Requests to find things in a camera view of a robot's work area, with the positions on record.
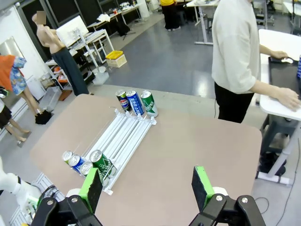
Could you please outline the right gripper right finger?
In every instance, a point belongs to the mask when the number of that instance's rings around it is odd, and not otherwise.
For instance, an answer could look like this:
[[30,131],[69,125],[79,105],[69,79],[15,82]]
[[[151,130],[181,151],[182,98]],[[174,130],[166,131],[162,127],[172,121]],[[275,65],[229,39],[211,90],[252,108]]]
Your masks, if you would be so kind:
[[216,226],[219,223],[229,226],[266,225],[252,196],[230,198],[224,188],[211,185],[204,167],[194,167],[191,185],[199,209],[190,222],[191,226]]

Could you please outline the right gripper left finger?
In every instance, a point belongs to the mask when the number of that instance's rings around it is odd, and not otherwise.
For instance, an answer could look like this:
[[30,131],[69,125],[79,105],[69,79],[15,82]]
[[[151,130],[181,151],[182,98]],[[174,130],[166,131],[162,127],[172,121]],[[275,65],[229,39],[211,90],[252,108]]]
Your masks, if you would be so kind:
[[57,201],[47,197],[40,201],[32,226],[100,226],[95,215],[103,189],[97,168],[90,169],[78,194]]

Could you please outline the person's right hand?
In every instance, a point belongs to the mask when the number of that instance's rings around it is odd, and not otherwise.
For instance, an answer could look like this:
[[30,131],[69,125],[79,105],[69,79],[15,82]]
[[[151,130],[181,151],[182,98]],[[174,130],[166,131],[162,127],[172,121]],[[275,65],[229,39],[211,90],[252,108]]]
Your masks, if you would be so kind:
[[296,92],[288,88],[279,88],[277,94],[278,101],[288,109],[296,112],[301,107],[301,101]]

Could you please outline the person's left hand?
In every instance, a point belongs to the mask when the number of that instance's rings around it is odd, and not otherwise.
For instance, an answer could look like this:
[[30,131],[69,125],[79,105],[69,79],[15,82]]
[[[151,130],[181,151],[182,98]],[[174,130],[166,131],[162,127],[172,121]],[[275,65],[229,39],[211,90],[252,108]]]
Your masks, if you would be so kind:
[[276,58],[276,59],[285,59],[288,58],[288,54],[283,51],[271,51],[270,54],[271,57]]

